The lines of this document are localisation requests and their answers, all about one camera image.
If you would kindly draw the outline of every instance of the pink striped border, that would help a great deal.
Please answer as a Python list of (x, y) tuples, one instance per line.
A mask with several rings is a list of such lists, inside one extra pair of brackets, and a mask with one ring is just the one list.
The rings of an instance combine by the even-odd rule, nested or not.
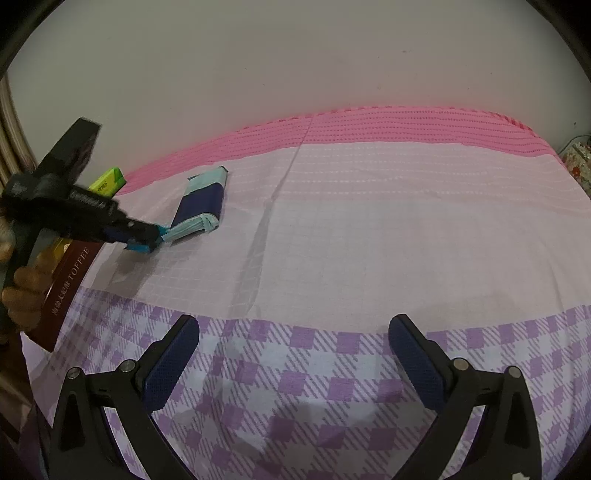
[(129, 174), (121, 194), (193, 167), (301, 144), (458, 143), (522, 157), (556, 155), (531, 128), (506, 115), (456, 108), (374, 106), (295, 116), (222, 135), (167, 155)]

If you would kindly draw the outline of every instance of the dark blue textured pad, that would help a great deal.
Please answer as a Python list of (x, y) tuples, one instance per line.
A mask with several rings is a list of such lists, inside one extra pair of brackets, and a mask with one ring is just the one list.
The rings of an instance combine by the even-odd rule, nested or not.
[(191, 317), (145, 378), (142, 402), (146, 410), (164, 407), (198, 343), (199, 324)]
[(222, 213), (222, 202), (223, 187), (218, 182), (188, 193), (181, 199), (170, 228), (202, 213), (211, 213), (219, 220)]
[(402, 363), (425, 408), (439, 413), (446, 403), (443, 377), (399, 317), (401, 315), (390, 321), (390, 348)]

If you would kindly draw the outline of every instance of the finger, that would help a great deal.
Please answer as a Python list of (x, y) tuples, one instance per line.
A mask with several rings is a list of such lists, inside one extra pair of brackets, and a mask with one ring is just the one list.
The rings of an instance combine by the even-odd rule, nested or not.
[(53, 273), (53, 269), (56, 267), (56, 258), (53, 255), (51, 248), (46, 248), (35, 260), (35, 268), (42, 273)]
[(0, 263), (6, 263), (10, 260), (14, 252), (14, 246), (8, 242), (0, 244)]
[(7, 287), (2, 291), (2, 303), (8, 310), (36, 312), (43, 306), (45, 295), (18, 288)]
[(15, 310), (8, 310), (8, 316), (12, 319), (14, 323), (17, 324), (25, 332), (29, 330), (33, 330), (37, 325), (39, 325), (39, 320), (41, 320), (41, 312), (19, 312)]
[(14, 283), (29, 291), (47, 291), (51, 287), (51, 275), (36, 268), (21, 267), (14, 272)]

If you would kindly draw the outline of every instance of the blue gripper pad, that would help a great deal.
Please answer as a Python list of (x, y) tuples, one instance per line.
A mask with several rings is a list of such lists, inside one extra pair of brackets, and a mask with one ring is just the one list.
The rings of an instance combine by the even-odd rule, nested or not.
[(154, 342), (142, 355), (145, 376), (141, 385), (141, 399), (147, 411), (164, 407), (174, 386), (199, 343), (199, 324), (194, 317), (182, 315), (162, 340)]
[(425, 408), (440, 413), (453, 381), (447, 355), (436, 343), (427, 340), (404, 314), (396, 315), (390, 321), (388, 340)]

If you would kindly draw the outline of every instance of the beige curtain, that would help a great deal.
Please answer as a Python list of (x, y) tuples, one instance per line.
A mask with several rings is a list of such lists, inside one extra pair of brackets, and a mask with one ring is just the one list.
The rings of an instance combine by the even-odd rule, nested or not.
[(14, 173), (32, 171), (37, 166), (12, 102), (8, 75), (0, 79), (0, 187)]

